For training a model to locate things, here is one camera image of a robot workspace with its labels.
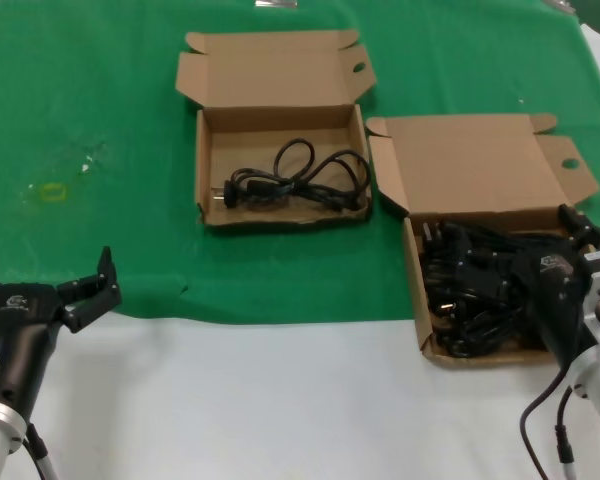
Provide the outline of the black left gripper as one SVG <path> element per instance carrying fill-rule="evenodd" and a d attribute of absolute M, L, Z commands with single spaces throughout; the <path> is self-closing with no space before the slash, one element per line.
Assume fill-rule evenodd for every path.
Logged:
<path fill-rule="evenodd" d="M 121 301 L 109 246 L 102 249 L 94 275 L 56 287 L 0 283 L 0 403 L 31 415 L 62 321 L 78 333 Z"/>

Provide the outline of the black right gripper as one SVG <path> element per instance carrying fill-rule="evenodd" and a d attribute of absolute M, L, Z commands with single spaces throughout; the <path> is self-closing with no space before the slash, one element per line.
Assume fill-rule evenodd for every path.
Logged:
<path fill-rule="evenodd" d="M 558 219 L 575 250 L 600 250 L 600 227 L 574 207 L 558 207 Z M 590 270 L 579 252 L 566 249 L 527 249 L 517 254 L 512 275 L 525 300 L 525 313 L 557 363 L 571 365 L 593 345 L 585 331 L 583 302 L 591 287 Z M 470 259 L 457 264 L 457 284 L 465 292 L 490 301 L 509 301 L 510 264 Z"/>

